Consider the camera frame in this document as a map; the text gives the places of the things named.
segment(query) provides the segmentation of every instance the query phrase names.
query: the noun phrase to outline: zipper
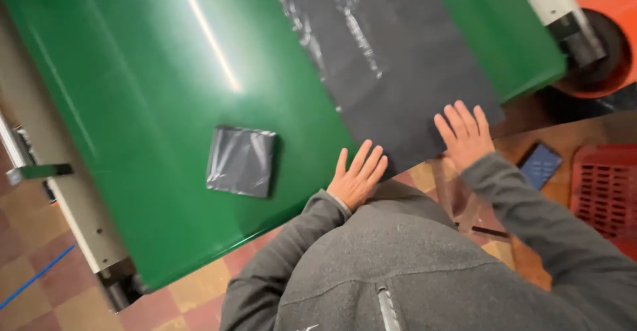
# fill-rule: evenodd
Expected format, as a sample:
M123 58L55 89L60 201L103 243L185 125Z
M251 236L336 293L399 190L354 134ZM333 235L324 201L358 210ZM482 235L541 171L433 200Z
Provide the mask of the zipper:
M400 331L398 317L394 310L391 294L386 286L378 288L378 302L380 303L380 312L383 314L383 322L386 331Z

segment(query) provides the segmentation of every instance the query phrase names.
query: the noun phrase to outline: gray sleeve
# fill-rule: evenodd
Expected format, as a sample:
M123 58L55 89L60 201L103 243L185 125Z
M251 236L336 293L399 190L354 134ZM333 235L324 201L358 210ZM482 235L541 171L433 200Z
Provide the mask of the gray sleeve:
M496 153L461 179L492 205L498 220L535 250L553 277L552 292L596 325L637 329L637 264L570 211L531 188Z
M292 270L307 249L352 213L326 191L310 198L305 209L262 247L230 280L219 330L272 330L279 300Z

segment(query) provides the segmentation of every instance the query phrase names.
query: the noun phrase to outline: plastic wrap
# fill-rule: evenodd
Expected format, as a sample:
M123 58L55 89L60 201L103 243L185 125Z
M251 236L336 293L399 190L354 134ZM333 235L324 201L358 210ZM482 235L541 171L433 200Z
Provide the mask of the plastic wrap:
M215 128L206 186L239 195L268 196L276 134L254 129Z
M433 123L445 105L499 109L442 0L279 0L353 137L372 139L395 175L445 145Z

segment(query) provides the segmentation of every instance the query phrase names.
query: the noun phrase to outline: person's left hand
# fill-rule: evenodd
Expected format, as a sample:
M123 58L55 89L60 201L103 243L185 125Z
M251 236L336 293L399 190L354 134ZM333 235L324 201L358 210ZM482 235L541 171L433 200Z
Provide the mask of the person's left hand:
M336 164L334 179L327 187L327 191L345 203L352 212L370 197L374 186L387 169L387 156L383 156L383 147L379 145L365 161L371 146L371 140L367 139L356 153L348 171L345 170L347 148L343 148Z

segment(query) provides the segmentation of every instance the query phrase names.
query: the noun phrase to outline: person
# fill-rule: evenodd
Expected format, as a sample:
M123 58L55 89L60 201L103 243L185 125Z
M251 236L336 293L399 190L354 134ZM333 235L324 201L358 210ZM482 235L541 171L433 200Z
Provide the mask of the person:
M221 330L637 330L637 264L531 188L496 152L480 107L434 122L447 162L552 276L547 292L462 236L420 191L392 180L365 141L349 170L227 287Z

